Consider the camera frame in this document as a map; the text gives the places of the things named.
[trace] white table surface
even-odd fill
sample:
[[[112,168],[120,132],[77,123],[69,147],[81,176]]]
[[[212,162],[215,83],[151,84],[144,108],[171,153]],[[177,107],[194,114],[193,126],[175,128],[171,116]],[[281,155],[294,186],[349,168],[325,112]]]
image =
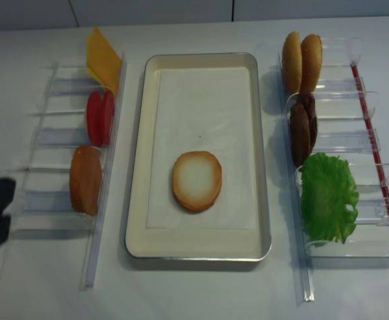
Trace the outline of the white table surface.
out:
[[[367,89],[380,94],[373,125],[389,163],[389,17],[102,27],[119,53],[125,48],[129,66],[95,288],[79,291],[86,239],[13,241],[0,280],[0,319],[389,319],[389,267],[315,269],[316,301],[297,303],[284,218],[291,214],[289,190],[276,170],[284,161],[277,84],[269,72],[293,30],[362,38],[359,70]],[[33,123],[23,115],[45,88],[42,67],[58,56],[83,65],[90,32],[0,32],[0,172],[28,146]],[[123,247],[123,207],[145,63],[157,54],[237,51],[258,61],[271,252],[249,272],[136,269]]]

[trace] lettuce leaf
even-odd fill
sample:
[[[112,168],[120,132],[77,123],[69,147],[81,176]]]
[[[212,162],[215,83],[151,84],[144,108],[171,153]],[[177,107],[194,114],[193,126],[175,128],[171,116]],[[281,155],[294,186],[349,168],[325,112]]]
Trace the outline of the lettuce leaf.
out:
[[[310,240],[345,243],[356,228],[359,200],[348,162],[324,153],[311,155],[302,166],[301,178],[302,222]]]

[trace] top bun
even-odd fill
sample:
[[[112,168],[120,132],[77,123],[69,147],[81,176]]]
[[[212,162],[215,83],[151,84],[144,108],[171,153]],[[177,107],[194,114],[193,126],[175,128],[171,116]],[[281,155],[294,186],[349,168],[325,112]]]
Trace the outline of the top bun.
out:
[[[291,32],[283,44],[282,65],[285,86],[291,93],[299,92],[302,79],[300,35]]]
[[[313,92],[322,69],[322,41],[318,35],[308,35],[301,43],[301,91]]]

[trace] yellow cheese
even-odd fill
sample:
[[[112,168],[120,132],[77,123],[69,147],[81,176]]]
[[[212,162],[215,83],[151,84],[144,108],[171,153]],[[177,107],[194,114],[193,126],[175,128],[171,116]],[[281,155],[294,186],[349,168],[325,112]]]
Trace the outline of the yellow cheese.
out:
[[[97,27],[94,27],[93,34],[87,37],[88,74],[102,85],[109,87],[116,95],[121,65],[121,58]]]

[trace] tomato slice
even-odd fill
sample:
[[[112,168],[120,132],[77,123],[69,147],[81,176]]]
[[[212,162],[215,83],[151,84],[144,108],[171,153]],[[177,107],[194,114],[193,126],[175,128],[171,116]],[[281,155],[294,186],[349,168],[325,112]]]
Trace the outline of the tomato slice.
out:
[[[89,141],[99,147],[103,144],[101,137],[101,96],[98,91],[89,95],[85,117],[87,120],[87,131]]]
[[[115,97],[112,91],[106,91],[101,105],[101,139],[105,145],[110,143],[110,131],[115,114]]]

